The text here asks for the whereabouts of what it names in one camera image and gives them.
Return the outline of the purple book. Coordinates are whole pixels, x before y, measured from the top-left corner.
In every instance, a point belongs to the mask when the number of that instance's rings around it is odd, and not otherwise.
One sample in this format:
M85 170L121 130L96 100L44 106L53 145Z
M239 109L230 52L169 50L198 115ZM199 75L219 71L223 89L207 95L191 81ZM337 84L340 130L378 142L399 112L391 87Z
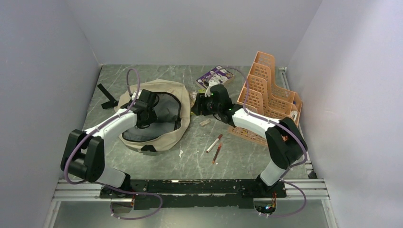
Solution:
M195 80L201 89L207 89L210 83L225 84L231 82L235 75L218 65Z

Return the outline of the beige canvas backpack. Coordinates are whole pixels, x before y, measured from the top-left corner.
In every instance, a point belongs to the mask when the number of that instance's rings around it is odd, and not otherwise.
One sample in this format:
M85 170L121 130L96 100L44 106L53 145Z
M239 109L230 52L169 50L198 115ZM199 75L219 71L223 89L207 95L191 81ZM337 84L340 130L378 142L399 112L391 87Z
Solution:
M135 126L135 123L139 123L134 119L135 114L123 114L122 109L124 105L130 105L135 95L125 92L120 96L118 106L114 108L117 119L105 127L94 127L96 132L93 136L100 136L105 144L119 138L132 150L167 151L180 141L190 124L189 93L184 84L162 79L130 86L133 93L136 93L138 88L140 94L145 94L146 91L157 94L154 107L156 121L143 129Z

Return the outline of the green book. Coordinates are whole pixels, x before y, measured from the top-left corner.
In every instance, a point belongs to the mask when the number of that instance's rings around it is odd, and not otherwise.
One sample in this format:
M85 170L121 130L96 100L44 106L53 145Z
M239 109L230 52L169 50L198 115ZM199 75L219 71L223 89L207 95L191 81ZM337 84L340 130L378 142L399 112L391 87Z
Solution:
M189 92L189 98L191 102L195 102L196 97L197 97L198 92L194 91L194 92Z

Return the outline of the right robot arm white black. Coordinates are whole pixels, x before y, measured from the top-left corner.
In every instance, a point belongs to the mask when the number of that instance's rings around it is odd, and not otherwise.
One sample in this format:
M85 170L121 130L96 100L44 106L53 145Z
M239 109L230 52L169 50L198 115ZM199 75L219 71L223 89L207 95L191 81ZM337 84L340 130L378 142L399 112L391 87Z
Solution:
M209 96L198 93L191 111L195 115L216 115L223 123L266 139L270 162L258 175L256 185L258 194L263 197L269 196L275 189L274 184L298 165L297 160L306 156L307 144L293 119L265 117L235 104L223 85L214 85Z

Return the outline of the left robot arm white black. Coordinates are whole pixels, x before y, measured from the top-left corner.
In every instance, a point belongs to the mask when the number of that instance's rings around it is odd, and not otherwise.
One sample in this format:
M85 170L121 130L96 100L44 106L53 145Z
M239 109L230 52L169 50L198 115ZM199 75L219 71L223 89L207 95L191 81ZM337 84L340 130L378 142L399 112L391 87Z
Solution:
M130 175L106 165L105 146L131 128L149 127L157 120L154 108L159 101L156 92L139 90L105 121L85 131L73 130L60 164L65 180L73 184L68 177L73 175L80 178L78 183L107 185L117 196L128 196L132 190Z

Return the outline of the small beige eraser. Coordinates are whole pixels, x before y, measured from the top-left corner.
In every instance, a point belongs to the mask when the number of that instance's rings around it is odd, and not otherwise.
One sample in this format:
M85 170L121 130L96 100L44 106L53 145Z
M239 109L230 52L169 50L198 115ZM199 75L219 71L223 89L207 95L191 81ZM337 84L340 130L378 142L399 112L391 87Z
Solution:
M210 122L211 122L210 119L206 119L206 120L200 122L200 126L206 126L206 125L209 124Z

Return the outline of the white red marker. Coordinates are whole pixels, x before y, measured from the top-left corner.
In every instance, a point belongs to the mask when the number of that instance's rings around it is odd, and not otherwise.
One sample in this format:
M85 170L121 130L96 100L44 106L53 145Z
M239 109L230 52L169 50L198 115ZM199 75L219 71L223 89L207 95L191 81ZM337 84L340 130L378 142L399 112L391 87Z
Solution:
M209 153L213 147L219 142L219 140L222 138L223 134L220 134L214 141L213 143L208 147L208 149L206 150L206 153Z

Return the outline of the red pen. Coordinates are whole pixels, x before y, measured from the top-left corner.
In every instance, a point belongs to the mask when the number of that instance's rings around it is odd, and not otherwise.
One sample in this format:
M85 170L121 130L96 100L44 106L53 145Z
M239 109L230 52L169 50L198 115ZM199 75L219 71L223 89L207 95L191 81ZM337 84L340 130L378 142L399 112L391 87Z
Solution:
M218 148L217 148L217 150L216 150L216 153L215 153L215 155L214 155L214 157L213 157L213 159L212 159L212 164L215 164L215 162L216 162L216 160L217 160L217 157L218 157L218 154L219 154L219 152L220 152L220 150L221 150L221 147L222 147L222 143L219 144L219 146L218 146Z

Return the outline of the orange plastic file organizer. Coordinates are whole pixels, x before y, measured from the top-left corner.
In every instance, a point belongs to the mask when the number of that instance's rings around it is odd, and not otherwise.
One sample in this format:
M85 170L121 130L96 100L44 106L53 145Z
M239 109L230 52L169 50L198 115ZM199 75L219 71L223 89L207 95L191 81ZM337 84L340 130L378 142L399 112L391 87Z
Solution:
M302 110L302 100L297 92L280 87L275 82L275 58L258 51L249 70L237 103L246 101L246 108L265 117L281 119L290 117L296 125Z

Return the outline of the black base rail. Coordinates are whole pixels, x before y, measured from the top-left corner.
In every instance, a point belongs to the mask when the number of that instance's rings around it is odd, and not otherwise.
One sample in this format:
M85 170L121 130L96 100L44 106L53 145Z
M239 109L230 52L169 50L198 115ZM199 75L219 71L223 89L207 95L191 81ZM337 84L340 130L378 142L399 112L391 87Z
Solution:
M131 180L131 192L124 194L103 187L99 197L123 202L133 202L134 210L193 207L255 208L258 198L285 198L285 184L278 181L267 187L257 179L213 180Z

